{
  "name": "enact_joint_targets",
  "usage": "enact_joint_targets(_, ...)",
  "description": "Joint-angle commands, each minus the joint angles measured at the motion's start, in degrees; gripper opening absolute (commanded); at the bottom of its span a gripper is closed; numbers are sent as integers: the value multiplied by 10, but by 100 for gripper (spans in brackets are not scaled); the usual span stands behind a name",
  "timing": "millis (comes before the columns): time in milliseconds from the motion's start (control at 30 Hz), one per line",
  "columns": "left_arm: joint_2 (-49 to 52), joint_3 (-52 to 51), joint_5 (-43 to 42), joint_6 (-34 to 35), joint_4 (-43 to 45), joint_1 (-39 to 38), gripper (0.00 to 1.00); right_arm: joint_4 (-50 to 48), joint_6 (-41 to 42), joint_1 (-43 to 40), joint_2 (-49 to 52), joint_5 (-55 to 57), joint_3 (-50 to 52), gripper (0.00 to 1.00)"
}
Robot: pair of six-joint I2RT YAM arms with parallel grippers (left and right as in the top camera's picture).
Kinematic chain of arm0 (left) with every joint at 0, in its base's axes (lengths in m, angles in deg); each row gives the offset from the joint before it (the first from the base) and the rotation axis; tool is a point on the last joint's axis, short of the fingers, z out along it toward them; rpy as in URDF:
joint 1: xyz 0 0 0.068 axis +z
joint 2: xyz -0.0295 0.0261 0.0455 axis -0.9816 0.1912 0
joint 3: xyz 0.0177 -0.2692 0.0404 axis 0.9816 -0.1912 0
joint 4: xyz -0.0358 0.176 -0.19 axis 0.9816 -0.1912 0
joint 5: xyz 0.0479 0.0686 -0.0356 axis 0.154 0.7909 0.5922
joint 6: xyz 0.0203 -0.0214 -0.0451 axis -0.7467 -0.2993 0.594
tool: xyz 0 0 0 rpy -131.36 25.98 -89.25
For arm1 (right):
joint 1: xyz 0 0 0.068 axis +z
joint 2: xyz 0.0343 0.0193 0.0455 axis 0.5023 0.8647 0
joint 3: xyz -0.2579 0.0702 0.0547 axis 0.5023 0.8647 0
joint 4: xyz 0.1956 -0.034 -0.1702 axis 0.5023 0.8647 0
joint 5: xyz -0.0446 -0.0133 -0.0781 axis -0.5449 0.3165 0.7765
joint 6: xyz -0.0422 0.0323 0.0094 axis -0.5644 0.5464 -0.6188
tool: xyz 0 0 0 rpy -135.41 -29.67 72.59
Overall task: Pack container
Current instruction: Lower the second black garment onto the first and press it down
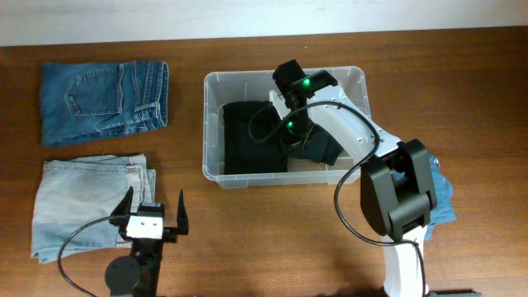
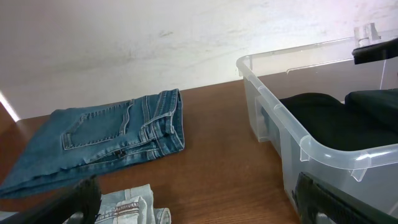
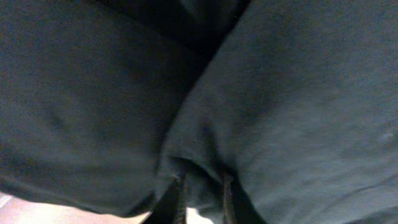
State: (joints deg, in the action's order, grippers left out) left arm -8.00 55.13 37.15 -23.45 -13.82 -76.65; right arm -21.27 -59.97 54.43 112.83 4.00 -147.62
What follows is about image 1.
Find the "blue garment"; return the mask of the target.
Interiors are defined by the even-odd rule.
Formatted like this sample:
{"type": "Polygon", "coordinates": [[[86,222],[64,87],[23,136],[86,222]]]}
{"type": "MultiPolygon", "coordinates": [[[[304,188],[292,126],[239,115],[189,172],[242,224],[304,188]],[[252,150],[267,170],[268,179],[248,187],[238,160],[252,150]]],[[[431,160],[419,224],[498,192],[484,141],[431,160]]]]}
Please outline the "blue garment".
{"type": "Polygon", "coordinates": [[[429,155],[429,164],[436,191],[437,205],[431,212],[431,222],[427,226],[425,235],[426,241],[431,239],[432,232],[437,225],[456,220],[455,210],[451,203],[451,199],[455,194],[454,188],[450,181],[441,173],[441,165],[436,156],[429,155]]]}

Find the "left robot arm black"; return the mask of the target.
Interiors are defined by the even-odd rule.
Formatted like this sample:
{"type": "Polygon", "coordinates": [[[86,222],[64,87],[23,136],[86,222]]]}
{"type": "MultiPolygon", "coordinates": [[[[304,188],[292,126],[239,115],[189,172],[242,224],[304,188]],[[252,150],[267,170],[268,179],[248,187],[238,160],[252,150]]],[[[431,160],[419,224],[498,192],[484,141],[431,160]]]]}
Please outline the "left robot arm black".
{"type": "Polygon", "coordinates": [[[163,259],[163,245],[176,243],[189,233],[184,195],[179,194],[177,226],[164,225],[165,207],[143,202],[131,211],[134,189],[131,187],[111,212],[110,224],[119,228],[122,239],[131,243],[128,256],[117,257],[106,268],[105,282],[112,296],[155,296],[163,259]]]}

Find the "black garment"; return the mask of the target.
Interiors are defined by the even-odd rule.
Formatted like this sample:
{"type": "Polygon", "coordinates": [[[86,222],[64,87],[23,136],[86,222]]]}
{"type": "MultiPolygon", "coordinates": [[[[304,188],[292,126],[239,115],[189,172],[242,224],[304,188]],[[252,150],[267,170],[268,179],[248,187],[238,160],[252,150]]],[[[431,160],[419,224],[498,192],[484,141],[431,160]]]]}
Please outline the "black garment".
{"type": "Polygon", "coordinates": [[[248,133],[262,139],[271,132],[280,118],[265,101],[236,101],[223,106],[224,118],[224,174],[257,174],[286,172],[288,156],[274,137],[256,144],[248,133]]]}

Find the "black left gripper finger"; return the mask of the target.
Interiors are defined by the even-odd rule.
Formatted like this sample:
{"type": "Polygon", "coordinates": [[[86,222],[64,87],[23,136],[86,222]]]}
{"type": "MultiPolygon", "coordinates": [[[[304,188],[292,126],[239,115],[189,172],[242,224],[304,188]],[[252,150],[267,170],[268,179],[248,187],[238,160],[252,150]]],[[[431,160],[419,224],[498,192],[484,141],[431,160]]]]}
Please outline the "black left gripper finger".
{"type": "Polygon", "coordinates": [[[178,197],[177,233],[179,235],[189,234],[189,219],[186,212],[183,190],[180,190],[178,197]]]}
{"type": "Polygon", "coordinates": [[[127,224],[128,218],[130,217],[130,210],[131,210],[133,195],[134,195],[134,188],[130,186],[128,191],[125,193],[124,198],[111,212],[111,218],[109,219],[110,224],[112,225],[126,225],[127,224]]]}

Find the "dark navy garment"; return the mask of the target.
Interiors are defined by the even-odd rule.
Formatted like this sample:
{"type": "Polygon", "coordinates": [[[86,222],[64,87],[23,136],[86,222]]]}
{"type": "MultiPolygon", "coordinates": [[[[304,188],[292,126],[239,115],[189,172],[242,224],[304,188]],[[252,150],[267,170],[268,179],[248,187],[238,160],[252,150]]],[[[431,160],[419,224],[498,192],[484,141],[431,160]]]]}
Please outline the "dark navy garment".
{"type": "Polygon", "coordinates": [[[288,149],[291,158],[308,159],[333,166],[343,147],[323,128],[313,125],[307,134],[288,149]]]}

